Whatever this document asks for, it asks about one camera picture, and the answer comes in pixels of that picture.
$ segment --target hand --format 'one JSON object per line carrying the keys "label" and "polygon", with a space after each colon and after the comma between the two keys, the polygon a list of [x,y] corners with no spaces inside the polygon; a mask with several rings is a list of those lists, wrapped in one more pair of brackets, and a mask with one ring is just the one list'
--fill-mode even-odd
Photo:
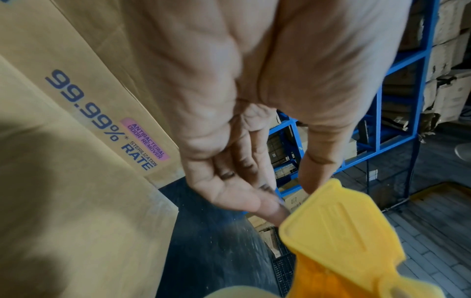
{"label": "hand", "polygon": [[123,0],[147,85],[167,115],[190,187],[274,224],[288,211],[267,152],[275,108],[309,125],[309,193],[390,67],[411,0]]}

